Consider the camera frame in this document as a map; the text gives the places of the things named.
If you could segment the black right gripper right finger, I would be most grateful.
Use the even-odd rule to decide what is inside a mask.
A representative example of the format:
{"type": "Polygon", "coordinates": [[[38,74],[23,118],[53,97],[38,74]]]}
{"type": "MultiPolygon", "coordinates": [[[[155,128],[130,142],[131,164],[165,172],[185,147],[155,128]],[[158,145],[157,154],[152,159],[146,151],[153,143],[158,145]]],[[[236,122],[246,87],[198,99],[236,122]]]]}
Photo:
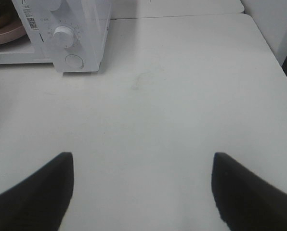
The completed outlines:
{"type": "Polygon", "coordinates": [[[287,193],[226,153],[215,153],[212,194],[232,231],[287,231],[287,193]]]}

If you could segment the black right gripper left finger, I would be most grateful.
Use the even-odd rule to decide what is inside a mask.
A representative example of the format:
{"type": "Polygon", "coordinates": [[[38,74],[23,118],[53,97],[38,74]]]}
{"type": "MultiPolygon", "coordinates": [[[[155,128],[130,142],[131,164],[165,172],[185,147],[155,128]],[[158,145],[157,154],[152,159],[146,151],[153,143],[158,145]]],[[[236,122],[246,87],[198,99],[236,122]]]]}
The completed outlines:
{"type": "Polygon", "coordinates": [[[0,194],[0,231],[59,230],[73,189],[73,156],[60,153],[0,194]]]}

